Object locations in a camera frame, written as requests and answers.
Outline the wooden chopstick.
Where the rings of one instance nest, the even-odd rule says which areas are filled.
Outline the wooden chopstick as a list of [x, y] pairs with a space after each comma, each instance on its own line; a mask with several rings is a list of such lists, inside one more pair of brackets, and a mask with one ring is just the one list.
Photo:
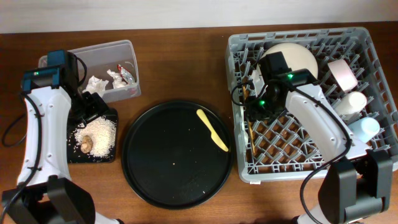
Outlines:
[[[249, 96], [249, 92], [247, 91], [246, 87], [243, 86], [243, 99], [244, 99], [244, 102], [246, 102], [248, 96]], [[252, 124], [248, 120], [248, 118], [249, 118], [248, 115], [246, 115], [246, 121], [248, 123], [249, 140], [250, 140], [250, 143], [251, 143], [251, 152], [252, 152], [252, 155], [254, 156], [255, 153], [256, 153], [256, 147], [254, 145], [254, 140], [253, 140], [253, 135], [252, 135]]]

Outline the light blue cup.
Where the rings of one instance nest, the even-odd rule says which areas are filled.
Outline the light blue cup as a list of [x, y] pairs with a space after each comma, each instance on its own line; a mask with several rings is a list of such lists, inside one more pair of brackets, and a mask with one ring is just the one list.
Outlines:
[[377, 120], [370, 117], [359, 119], [348, 125], [354, 135], [362, 142], [367, 143], [380, 131], [380, 124]]

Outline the large cream bowl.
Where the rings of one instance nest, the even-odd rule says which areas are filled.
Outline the large cream bowl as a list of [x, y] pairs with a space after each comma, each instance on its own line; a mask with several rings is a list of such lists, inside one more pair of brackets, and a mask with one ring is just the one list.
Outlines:
[[318, 78], [318, 64], [315, 56], [306, 47], [295, 43], [277, 44], [263, 53], [261, 59], [268, 54], [282, 52], [287, 66], [293, 71], [306, 68], [315, 77]]

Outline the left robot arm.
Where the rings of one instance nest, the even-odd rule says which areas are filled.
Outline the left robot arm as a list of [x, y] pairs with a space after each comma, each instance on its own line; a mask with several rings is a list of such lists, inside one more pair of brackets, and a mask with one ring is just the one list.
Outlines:
[[67, 50], [47, 54], [47, 66], [25, 72], [25, 155], [17, 186], [2, 193], [2, 217], [15, 223], [121, 223], [95, 209], [91, 195], [72, 182], [67, 134], [110, 112], [97, 93], [80, 93], [82, 59]]

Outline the brown food piece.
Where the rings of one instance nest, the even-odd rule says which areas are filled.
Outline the brown food piece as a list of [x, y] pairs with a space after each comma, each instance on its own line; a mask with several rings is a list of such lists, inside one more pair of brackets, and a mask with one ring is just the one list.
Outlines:
[[86, 135], [83, 136], [83, 139], [81, 141], [81, 151], [82, 153], [89, 153], [93, 148], [93, 140], [90, 136]]

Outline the small pink bowl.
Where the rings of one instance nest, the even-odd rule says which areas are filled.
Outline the small pink bowl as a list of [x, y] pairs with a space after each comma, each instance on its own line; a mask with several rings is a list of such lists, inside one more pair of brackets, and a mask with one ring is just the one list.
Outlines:
[[344, 59], [328, 63], [328, 68], [345, 93], [351, 91], [358, 84], [358, 80]]

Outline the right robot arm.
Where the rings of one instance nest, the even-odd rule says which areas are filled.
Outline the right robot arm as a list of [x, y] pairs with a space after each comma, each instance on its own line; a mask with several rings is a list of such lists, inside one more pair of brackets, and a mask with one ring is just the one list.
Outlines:
[[315, 142], [324, 164], [300, 187], [305, 213], [295, 223], [351, 223], [388, 210], [393, 162], [386, 151], [373, 151], [347, 127], [306, 69], [292, 70], [282, 52], [258, 61], [264, 84], [247, 101], [254, 120], [295, 116]]

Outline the pile of white rice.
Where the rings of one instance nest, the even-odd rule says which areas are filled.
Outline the pile of white rice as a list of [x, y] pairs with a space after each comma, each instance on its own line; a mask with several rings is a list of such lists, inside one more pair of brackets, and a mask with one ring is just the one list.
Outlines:
[[100, 116], [90, 122], [85, 128], [76, 128], [73, 132], [76, 142], [74, 149], [81, 151], [81, 141], [83, 136], [90, 136], [93, 140], [93, 148], [87, 153], [91, 157], [105, 158], [108, 157], [111, 149], [115, 146], [116, 141], [116, 123]]

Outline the white napkin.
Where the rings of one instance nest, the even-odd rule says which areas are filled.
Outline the white napkin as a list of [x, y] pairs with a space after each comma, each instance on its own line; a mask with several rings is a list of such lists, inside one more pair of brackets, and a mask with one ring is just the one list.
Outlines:
[[90, 94], [97, 93], [100, 97], [103, 97], [104, 92], [106, 91], [106, 85], [108, 83], [109, 83], [108, 80], [102, 80], [100, 78], [96, 78], [95, 76], [92, 76], [88, 80], [88, 84], [82, 92], [83, 93], [89, 92]]

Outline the white plastic fork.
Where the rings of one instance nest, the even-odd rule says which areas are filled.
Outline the white plastic fork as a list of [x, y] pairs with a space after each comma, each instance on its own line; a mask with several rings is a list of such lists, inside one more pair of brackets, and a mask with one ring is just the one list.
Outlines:
[[258, 73], [257, 70], [253, 70], [250, 76], [250, 81], [252, 81], [254, 87], [254, 95], [258, 96], [261, 92], [262, 87], [264, 86], [262, 75]]

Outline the red silver snack wrapper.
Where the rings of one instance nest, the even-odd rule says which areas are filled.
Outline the red silver snack wrapper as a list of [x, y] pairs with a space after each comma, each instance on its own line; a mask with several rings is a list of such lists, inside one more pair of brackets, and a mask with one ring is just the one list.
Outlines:
[[117, 68], [119, 70], [119, 73], [122, 77], [122, 79], [128, 84], [128, 85], [132, 85], [134, 84], [135, 78], [133, 77], [132, 73], [130, 73], [128, 70], [126, 70], [121, 64], [117, 65]]

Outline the white cup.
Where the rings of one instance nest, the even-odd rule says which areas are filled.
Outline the white cup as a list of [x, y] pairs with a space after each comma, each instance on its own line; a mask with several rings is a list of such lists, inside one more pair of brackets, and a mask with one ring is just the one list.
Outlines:
[[358, 91], [351, 92], [344, 96], [335, 106], [336, 113], [340, 115], [349, 115], [360, 112], [367, 104], [366, 96]]

